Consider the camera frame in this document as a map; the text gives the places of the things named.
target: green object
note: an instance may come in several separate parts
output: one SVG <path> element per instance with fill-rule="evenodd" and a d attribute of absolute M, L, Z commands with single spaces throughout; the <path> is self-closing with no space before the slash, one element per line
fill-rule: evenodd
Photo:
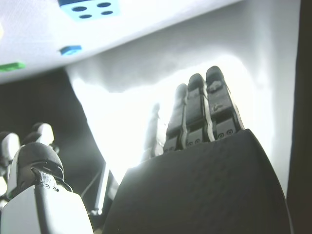
<path fill-rule="evenodd" d="M 21 62 L 14 62 L 10 64 L 0 65 L 0 72 L 11 72 L 19 69 L 25 68 L 26 65 Z"/>

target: small blue object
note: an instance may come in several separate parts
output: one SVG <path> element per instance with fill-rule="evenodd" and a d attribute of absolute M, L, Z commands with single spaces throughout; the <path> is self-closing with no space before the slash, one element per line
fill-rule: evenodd
<path fill-rule="evenodd" d="M 118 0 L 58 0 L 61 9 L 76 21 L 87 21 L 120 14 Z"/>
<path fill-rule="evenodd" d="M 74 55 L 81 50 L 82 50 L 82 47 L 80 45 L 70 45 L 70 46 L 66 46 L 63 49 L 61 49 L 60 53 L 63 56 L 68 56 L 68 55 Z"/>

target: black dot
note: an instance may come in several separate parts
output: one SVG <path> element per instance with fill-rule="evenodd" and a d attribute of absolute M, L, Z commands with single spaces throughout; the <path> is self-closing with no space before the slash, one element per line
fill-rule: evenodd
<path fill-rule="evenodd" d="M 84 6 L 77 6 L 77 7 L 74 7 L 72 10 L 73 11 L 85 11 L 87 8 L 84 7 Z"/>
<path fill-rule="evenodd" d="M 79 16 L 79 18 L 81 19 L 87 19 L 87 18 L 90 18 L 92 17 L 91 15 L 82 15 L 82 16 Z"/>
<path fill-rule="evenodd" d="M 103 3 L 98 4 L 97 7 L 108 7 L 110 5 L 112 5 L 112 4 L 109 2 L 103 2 Z"/>
<path fill-rule="evenodd" d="M 110 15 L 110 14 L 112 14 L 113 12 L 112 11 L 104 11 L 104 12 L 102 12 L 101 14 L 102 15 Z"/>

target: white wall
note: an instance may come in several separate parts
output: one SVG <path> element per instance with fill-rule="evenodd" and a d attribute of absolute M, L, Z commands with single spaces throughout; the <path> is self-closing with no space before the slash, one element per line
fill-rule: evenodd
<path fill-rule="evenodd" d="M 150 103 L 160 99 L 169 110 L 171 102 L 164 97 L 169 100 L 176 85 L 187 82 L 192 73 L 204 75 L 216 64 L 225 74 L 245 127 L 264 147 L 286 193 L 299 7 L 299 0 L 246 0 L 68 66 L 104 158 L 117 168 L 125 160 L 121 154 L 137 154 L 144 131 L 134 137 L 138 129 L 134 125 L 145 126 Z M 99 127 L 108 116 L 122 124 Z M 125 129 L 125 141 L 131 143 L 123 150 L 116 149 L 112 137 L 103 136 Z M 121 167 L 125 170 L 134 161 L 127 159 Z"/>

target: back of robotic hand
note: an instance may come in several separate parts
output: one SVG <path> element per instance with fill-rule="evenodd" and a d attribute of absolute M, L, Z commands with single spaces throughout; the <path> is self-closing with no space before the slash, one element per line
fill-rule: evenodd
<path fill-rule="evenodd" d="M 92 234 L 79 195 L 64 182 L 64 168 L 53 143 L 52 128 L 37 123 L 22 141 L 14 133 L 0 133 L 0 234 Z"/>
<path fill-rule="evenodd" d="M 142 163 L 127 171 L 104 234 L 292 234 L 281 186 L 245 130 L 221 70 L 176 89 L 167 131 L 156 105 Z"/>

